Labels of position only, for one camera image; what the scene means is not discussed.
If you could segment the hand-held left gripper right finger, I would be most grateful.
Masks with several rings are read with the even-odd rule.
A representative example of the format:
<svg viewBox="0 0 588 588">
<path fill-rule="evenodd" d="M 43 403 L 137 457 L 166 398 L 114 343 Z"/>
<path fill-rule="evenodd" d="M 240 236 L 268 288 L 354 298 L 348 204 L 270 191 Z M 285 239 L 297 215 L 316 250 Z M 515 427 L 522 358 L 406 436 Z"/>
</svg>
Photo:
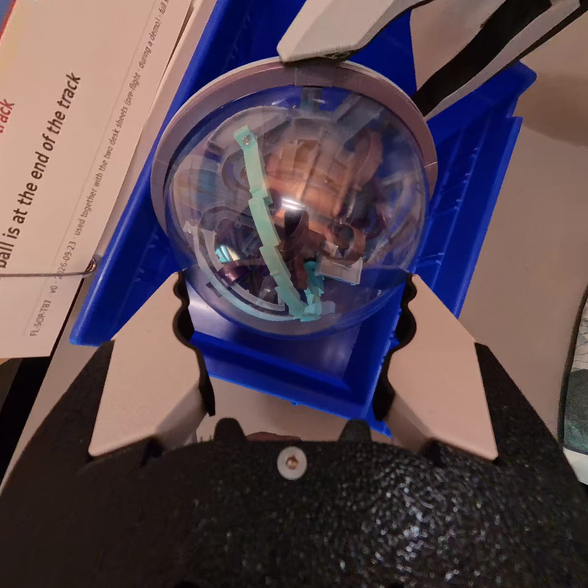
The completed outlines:
<svg viewBox="0 0 588 588">
<path fill-rule="evenodd" d="M 418 275 L 407 275 L 394 336 L 372 402 L 393 445 L 416 452 L 438 442 L 495 460 L 474 338 Z"/>
</svg>

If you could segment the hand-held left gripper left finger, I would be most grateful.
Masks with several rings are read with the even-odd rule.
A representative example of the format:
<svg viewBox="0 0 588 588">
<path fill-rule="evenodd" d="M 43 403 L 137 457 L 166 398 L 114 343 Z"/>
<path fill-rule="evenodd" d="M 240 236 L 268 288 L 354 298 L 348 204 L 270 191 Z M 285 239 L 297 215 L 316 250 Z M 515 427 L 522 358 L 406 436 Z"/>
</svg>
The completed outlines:
<svg viewBox="0 0 588 588">
<path fill-rule="evenodd" d="M 193 334 L 187 283 L 175 272 L 111 340 L 91 456 L 143 440 L 164 449 L 197 440 L 205 416 L 215 414 L 215 396 Z"/>
</svg>

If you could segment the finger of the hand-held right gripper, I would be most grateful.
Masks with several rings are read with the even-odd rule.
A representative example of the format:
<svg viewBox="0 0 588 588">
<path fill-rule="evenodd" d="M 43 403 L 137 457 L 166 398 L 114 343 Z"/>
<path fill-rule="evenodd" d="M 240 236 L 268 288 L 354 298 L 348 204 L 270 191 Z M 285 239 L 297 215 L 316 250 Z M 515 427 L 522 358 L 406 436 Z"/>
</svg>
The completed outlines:
<svg viewBox="0 0 588 588">
<path fill-rule="evenodd" d="M 587 1 L 503 1 L 412 95 L 425 120 L 485 84 L 587 11 Z"/>
<path fill-rule="evenodd" d="M 351 54 L 413 7 L 413 1 L 306 1 L 277 54 L 284 63 Z"/>
</svg>

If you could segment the blue plastic bin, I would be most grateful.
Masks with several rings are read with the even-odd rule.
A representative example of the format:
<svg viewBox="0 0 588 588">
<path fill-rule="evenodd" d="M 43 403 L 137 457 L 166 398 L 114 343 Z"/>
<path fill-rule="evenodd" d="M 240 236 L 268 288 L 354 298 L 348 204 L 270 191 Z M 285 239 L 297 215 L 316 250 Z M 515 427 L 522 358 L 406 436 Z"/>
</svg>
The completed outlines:
<svg viewBox="0 0 588 588">
<path fill-rule="evenodd" d="M 190 60 L 165 124 L 197 90 L 249 62 L 276 55 L 276 45 L 302 1 L 217 1 Z M 521 63 L 428 123 L 439 161 L 423 245 L 411 270 L 455 315 L 463 307 L 504 175 L 522 124 L 518 98 L 536 74 Z M 116 226 L 70 333 L 75 345 L 109 341 L 178 268 L 151 201 L 151 166 L 160 130 Z M 400 297 L 359 326 L 295 342 L 237 327 L 195 296 L 190 307 L 210 375 L 340 417 L 365 418 L 382 433 L 372 410 Z"/>
</svg>

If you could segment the clear maze ball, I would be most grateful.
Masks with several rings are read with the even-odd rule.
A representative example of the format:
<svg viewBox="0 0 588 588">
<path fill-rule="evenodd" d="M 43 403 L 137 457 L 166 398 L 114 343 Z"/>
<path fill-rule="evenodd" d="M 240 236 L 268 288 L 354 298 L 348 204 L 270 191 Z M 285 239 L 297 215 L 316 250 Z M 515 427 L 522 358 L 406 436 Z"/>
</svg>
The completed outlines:
<svg viewBox="0 0 588 588">
<path fill-rule="evenodd" d="M 437 179 L 423 115 L 354 62 L 248 63 L 196 91 L 156 147 L 153 208 L 190 287 L 274 337 L 345 330 L 392 297 Z"/>
</svg>

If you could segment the patterned green garment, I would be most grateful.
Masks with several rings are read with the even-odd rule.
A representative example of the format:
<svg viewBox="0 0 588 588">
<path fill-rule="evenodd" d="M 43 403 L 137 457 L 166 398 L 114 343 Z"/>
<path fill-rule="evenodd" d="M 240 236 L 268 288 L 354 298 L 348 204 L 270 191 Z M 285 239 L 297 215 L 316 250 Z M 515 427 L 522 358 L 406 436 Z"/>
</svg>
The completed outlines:
<svg viewBox="0 0 588 588">
<path fill-rule="evenodd" d="M 570 336 L 557 432 L 563 447 L 587 454 L 587 292 L 580 301 Z"/>
</svg>

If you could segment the illustrated instruction sheet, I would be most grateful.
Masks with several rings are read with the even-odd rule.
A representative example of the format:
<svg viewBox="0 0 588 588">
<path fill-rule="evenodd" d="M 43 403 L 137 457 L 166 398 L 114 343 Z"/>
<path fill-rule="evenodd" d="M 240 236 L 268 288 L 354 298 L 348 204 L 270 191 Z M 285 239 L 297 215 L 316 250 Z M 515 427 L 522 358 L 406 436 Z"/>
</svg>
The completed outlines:
<svg viewBox="0 0 588 588">
<path fill-rule="evenodd" d="M 1 273 L 85 270 L 191 1 L 1 1 Z M 1 279 L 1 358 L 50 355 L 83 276 Z"/>
</svg>

